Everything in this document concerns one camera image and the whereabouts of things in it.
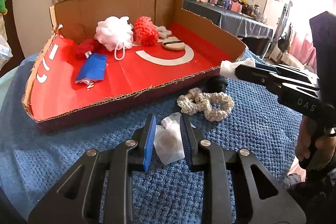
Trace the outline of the person's right hand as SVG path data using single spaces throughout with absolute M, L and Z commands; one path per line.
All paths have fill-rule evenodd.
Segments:
M 315 138 L 317 129 L 316 121 L 302 117 L 295 155 L 299 166 L 307 171 L 323 169 L 331 162 L 335 153 L 335 136 Z

